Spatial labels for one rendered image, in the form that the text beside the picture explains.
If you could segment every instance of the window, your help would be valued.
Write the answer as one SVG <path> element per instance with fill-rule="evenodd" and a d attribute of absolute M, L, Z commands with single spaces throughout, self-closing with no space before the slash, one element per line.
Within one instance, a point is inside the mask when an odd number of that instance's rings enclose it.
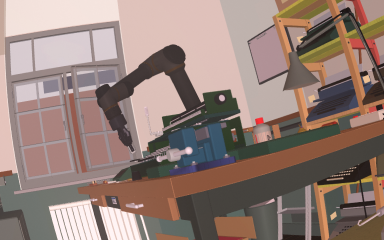
<path fill-rule="evenodd" d="M 111 178 L 130 154 L 97 104 L 95 90 L 126 76 L 118 22 L 7 37 L 9 116 L 21 189 Z M 133 144 L 130 99 L 119 102 Z"/>

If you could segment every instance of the black robotic arm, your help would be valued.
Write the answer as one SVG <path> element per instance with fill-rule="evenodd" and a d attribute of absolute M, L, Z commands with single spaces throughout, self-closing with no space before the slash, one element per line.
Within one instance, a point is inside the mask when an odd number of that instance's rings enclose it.
<path fill-rule="evenodd" d="M 118 102 L 133 95 L 134 88 L 146 79 L 164 72 L 171 78 L 177 93 L 186 110 L 201 103 L 194 86 L 185 71 L 186 55 L 177 45 L 169 45 L 152 54 L 139 67 L 110 87 L 108 84 L 100 86 L 96 91 L 99 107 L 102 108 L 112 130 L 117 130 L 118 138 L 133 154 L 133 140 L 126 129 L 127 121 L 122 114 Z"/>

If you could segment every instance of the wooden tabletop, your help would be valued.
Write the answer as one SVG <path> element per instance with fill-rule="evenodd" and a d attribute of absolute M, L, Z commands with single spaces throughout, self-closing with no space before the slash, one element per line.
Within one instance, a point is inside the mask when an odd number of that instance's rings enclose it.
<path fill-rule="evenodd" d="M 138 198 L 179 198 L 220 188 L 298 165 L 384 134 L 384 120 L 272 154 L 189 174 L 78 188 L 79 194 Z"/>

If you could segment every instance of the white radiator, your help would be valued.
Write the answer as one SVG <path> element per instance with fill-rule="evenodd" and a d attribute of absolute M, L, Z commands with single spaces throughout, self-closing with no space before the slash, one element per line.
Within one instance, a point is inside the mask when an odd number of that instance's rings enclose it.
<path fill-rule="evenodd" d="M 108 240 L 142 240 L 133 213 L 99 207 Z M 58 240 L 101 240 L 90 200 L 49 206 Z"/>

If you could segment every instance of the white power outlet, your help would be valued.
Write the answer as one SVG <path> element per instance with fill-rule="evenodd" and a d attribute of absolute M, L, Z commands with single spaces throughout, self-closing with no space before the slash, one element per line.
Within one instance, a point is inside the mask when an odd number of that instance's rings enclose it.
<path fill-rule="evenodd" d="M 384 109 L 351 118 L 349 123 L 351 124 L 351 128 L 355 128 L 365 124 L 371 124 L 382 119 L 384 119 Z"/>

